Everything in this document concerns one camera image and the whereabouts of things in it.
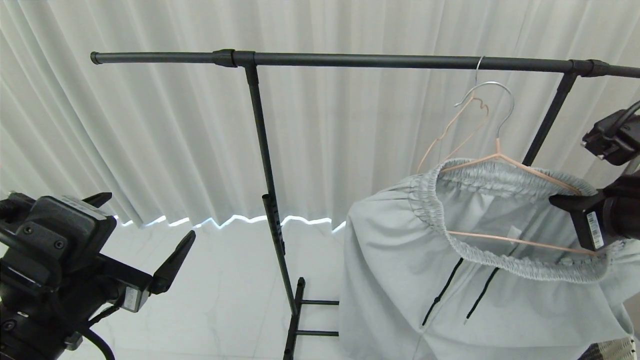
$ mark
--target clothing rack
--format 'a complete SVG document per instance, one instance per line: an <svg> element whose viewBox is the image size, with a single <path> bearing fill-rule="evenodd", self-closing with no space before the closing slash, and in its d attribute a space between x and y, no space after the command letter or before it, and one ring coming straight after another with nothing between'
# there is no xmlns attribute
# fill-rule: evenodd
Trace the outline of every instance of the clothing rack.
<svg viewBox="0 0 640 360"><path fill-rule="evenodd" d="M475 56L420 56L420 55L373 55L373 54L302 54L302 53L257 53L255 51L236 51L223 49L212 53L91 53L95 64L102 63L213 63L224 67L243 67L249 84L253 105L253 116L258 132L262 166L267 184L267 194L262 196L269 229L280 273L291 309L289 333L284 349L285 360L293 359L296 339L304 336L338 336L337 331L300 330L302 305L337 306L338 301L304 299L305 278L300 277L294 294L289 280L289 271L285 261L285 243L278 215L271 158L267 132L264 125L262 101L258 80L258 65L266 66L312 66L312 67L379 67L413 69L476 69L480 58ZM482 70L510 70L562 73L556 94L547 110L547 114L533 139L523 164L531 166L545 138L547 137L557 114L562 107L578 76L592 78L597 76L621 76L640 78L640 68L609 65L600 60L546 60L527 58L491 58L484 57L479 64Z"/></svg>

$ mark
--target curtain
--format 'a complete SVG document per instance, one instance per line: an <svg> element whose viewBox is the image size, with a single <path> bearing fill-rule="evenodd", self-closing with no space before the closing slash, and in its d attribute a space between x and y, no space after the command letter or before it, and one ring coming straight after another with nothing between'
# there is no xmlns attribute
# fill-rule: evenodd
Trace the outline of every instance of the curtain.
<svg viewBox="0 0 640 360"><path fill-rule="evenodd" d="M435 54L590 59L640 66L640 7L615 1L86 0L0 3L0 192L111 191L122 222L222 224L264 214L266 191L242 69L94 65L92 51ZM281 217L331 218L414 174L474 84L473 70L259 67ZM479 72L515 96L502 150L522 160L560 74ZM476 95L484 127L456 154L495 151L509 97ZM579 146L594 122L640 99L640 81L579 78L534 166L595 186L622 167ZM470 106L422 167L483 118Z"/></svg>

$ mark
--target white tile floor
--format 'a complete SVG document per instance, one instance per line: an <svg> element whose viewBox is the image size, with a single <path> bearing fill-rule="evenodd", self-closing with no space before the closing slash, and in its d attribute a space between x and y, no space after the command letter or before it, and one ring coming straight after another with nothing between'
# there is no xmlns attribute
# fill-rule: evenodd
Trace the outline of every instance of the white tile floor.
<svg viewBox="0 0 640 360"><path fill-rule="evenodd" d="M166 222L119 226L102 253L153 274L191 229ZM290 311L266 222L235 221L196 229L196 242L168 293L152 296L137 313L118 311L92 329L118 360L281 359ZM284 227L294 286L307 281L306 299L337 300L342 234L328 224L290 221ZM305 306L301 329L337 331L335 306ZM101 359L89 342L61 359ZM295 358L342 359L337 338L300 337Z"/></svg>

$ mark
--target horizontal black bar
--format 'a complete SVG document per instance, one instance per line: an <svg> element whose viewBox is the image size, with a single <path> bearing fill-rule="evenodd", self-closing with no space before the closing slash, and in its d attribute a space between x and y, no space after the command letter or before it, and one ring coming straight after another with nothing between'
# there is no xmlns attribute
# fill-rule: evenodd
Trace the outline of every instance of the horizontal black bar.
<svg viewBox="0 0 640 360"><path fill-rule="evenodd" d="M307 305L339 305L339 301L334 300L302 300L302 304Z"/></svg>
<svg viewBox="0 0 640 360"><path fill-rule="evenodd" d="M297 330L298 335L309 336L339 336L337 331Z"/></svg>
<svg viewBox="0 0 640 360"><path fill-rule="evenodd" d="M211 53L91 53L96 64L101 63L215 63L221 66L317 66L317 67L385 67L414 69L475 69L477 56L377 55L377 54L303 54L255 53L223 49ZM623 76L640 78L640 68L600 64L597 74L590 74L591 60L551 60L528 58L485 57L483 70L513 70L537 72L576 72L581 76Z"/></svg>

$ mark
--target black drawstring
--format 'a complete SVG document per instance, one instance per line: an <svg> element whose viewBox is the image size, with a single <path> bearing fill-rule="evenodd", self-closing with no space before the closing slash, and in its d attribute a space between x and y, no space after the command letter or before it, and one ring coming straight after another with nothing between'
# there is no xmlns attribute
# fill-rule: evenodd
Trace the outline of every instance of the black drawstring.
<svg viewBox="0 0 640 360"><path fill-rule="evenodd" d="M471 311L469 311L469 314L467 314L467 320L469 320L469 318L471 317L471 314L474 313L474 311L476 310L476 307L478 306L478 304L480 303L480 300L482 299L482 297L484 296L484 293L486 293L486 289L489 287L489 283L491 282L491 280L493 279L493 276L495 275L495 273L498 272L499 268L495 268L493 269L493 271L491 272L491 275L489 275L489 278L486 280L486 283L484 284L484 288L482 289L482 292L480 293L480 296L478 296L478 298L476 299L476 302L474 303L474 306L471 308Z"/></svg>
<svg viewBox="0 0 640 360"><path fill-rule="evenodd" d="M440 294L435 299L433 299L433 304L431 304L431 307L429 308L429 311L427 311L427 315L424 317L424 320L422 321L422 326L424 326L424 324L427 323L427 319L429 318L429 315L431 314L431 311L436 306L436 304L440 302L440 299L442 299L442 295L444 295L444 292L447 291L447 288L451 284L451 280L453 280L453 276L456 275L456 271L458 271L458 268L462 264L462 260L463 260L462 258L460 258L460 260L458 260L458 263L453 268L453 271L451 272L451 275L449 276L449 280L447 280L447 284L445 284L444 288L442 288L442 291L440 292Z"/></svg>

